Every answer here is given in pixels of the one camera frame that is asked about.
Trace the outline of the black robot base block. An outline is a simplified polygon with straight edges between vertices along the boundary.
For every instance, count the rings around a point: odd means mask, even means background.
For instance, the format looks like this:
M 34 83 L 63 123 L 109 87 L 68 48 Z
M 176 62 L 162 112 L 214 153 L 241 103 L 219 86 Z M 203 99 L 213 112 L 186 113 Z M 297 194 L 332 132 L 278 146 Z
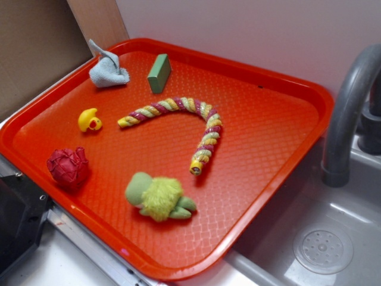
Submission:
M 40 244 L 49 195 L 23 173 L 1 178 L 1 278 Z

